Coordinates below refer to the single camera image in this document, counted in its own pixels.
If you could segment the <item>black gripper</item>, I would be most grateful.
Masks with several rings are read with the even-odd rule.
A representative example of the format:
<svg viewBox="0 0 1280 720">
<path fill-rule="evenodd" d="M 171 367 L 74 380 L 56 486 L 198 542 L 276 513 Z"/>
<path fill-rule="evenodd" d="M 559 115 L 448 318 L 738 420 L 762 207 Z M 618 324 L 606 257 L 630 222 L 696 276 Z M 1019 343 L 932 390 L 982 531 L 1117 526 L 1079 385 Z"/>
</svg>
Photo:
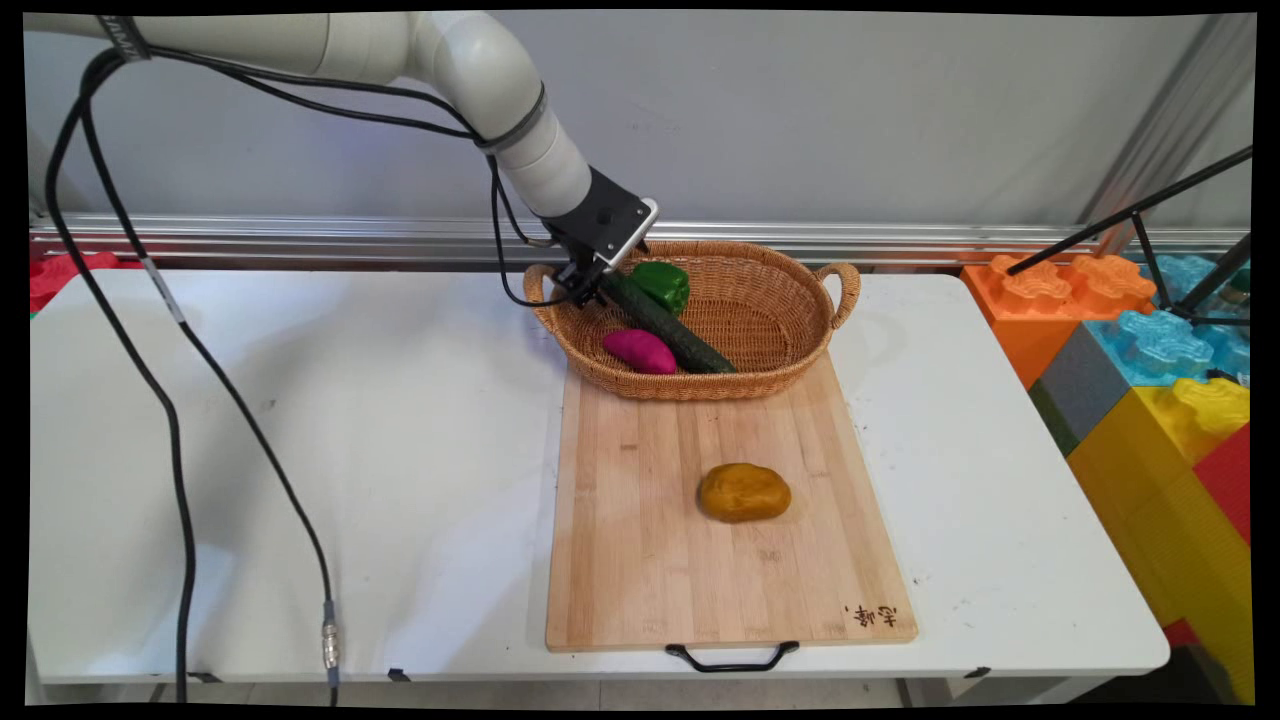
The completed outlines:
<svg viewBox="0 0 1280 720">
<path fill-rule="evenodd" d="M 625 260 L 652 228 L 652 200 L 625 190 L 598 169 L 590 169 L 588 192 L 577 206 L 543 220 L 573 263 L 553 274 L 553 305 L 581 307 L 607 301 L 613 268 Z"/>
</svg>

